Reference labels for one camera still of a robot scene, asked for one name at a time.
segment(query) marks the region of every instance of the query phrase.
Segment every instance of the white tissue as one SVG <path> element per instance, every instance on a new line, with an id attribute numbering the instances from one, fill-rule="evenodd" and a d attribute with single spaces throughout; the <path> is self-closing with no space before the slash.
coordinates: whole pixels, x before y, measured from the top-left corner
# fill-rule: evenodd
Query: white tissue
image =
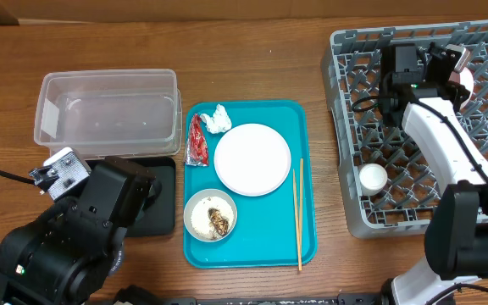
<path id="1" fill-rule="evenodd" d="M 216 111 L 214 111 L 212 117 L 208 114 L 201 114 L 201 120 L 207 125 L 207 131 L 211 134 L 226 132 L 231 127 L 229 115 L 227 115 L 225 107 L 219 104 L 216 106 Z"/>

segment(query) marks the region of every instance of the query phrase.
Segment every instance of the teal tray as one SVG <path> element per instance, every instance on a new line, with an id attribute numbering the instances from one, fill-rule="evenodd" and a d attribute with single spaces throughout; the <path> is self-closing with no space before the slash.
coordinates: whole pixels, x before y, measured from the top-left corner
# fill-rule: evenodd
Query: teal tray
<path id="1" fill-rule="evenodd" d="M 193 114 L 212 115 L 218 103 L 199 103 L 186 118 L 186 139 Z M 184 254 L 195 267 L 234 268 L 259 266 L 286 266 L 297 264 L 295 210 L 293 207 L 292 170 L 299 184 L 300 159 L 304 158 L 304 199 L 302 215 L 302 262 L 312 260 L 318 249 L 313 206 L 310 151 L 304 109 L 296 102 L 250 101 L 225 102 L 233 127 L 246 123 L 267 125 L 286 139 L 291 150 L 291 172 L 275 191 L 261 197 L 245 197 L 225 187 L 214 170 L 214 152 L 223 134 L 206 136 L 210 165 L 185 166 L 184 203 L 193 194 L 207 188 L 225 191 L 235 201 L 238 219 L 235 229 L 223 241 L 202 242 L 184 230 Z"/>

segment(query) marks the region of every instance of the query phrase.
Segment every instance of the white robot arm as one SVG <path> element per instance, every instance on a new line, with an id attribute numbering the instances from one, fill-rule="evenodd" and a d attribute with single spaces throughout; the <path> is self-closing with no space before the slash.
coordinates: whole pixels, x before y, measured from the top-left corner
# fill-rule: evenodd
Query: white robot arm
<path id="1" fill-rule="evenodd" d="M 488 162 L 458 123 L 451 102 L 441 97 L 421 98 L 419 101 L 436 109 L 452 122 L 488 176 Z M 404 111 L 402 128 L 412 137 L 423 153 L 438 181 L 440 194 L 443 194 L 448 185 L 456 185 L 461 180 L 467 180 L 473 185 L 485 184 L 446 124 L 429 110 L 416 104 L 408 104 Z M 475 275 L 442 280 L 430 268 L 427 259 L 423 257 L 407 273 L 397 276 L 391 283 L 391 289 L 396 305 L 423 305 L 433 296 L 456 283 L 469 284 L 478 280 L 480 278 Z"/>
<path id="2" fill-rule="evenodd" d="M 426 59 L 415 45 L 381 51 L 380 94 L 356 101 L 352 110 L 379 107 L 384 125 L 413 138 L 438 180 L 441 202 L 425 233 L 425 257 L 388 280 L 378 304 L 430 305 L 455 284 L 488 278 L 488 224 L 476 224 L 480 208 L 488 214 L 488 162 L 455 115 L 471 96 L 466 87 L 472 86 L 449 81 L 453 71 L 463 71 L 469 52 L 432 43 L 432 59 L 420 71 L 418 56 Z M 356 108 L 373 98 L 375 105 Z"/>

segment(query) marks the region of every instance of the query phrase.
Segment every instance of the white plate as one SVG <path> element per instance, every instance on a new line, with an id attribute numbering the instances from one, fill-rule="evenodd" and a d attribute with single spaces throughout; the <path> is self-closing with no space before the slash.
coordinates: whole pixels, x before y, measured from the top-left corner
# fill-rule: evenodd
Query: white plate
<path id="1" fill-rule="evenodd" d="M 233 192 L 262 196 L 286 180 L 291 152 L 276 130 L 244 124 L 227 131 L 219 140 L 213 164 L 221 182 Z"/>

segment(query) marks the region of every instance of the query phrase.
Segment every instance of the condiment packet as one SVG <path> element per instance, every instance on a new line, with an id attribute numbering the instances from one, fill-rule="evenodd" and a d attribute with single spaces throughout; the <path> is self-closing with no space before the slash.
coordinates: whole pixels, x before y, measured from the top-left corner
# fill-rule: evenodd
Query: condiment packet
<path id="1" fill-rule="evenodd" d="M 208 146 L 201 128 L 201 118 L 193 115 L 187 134 L 184 162 L 186 165 L 208 166 Z"/>

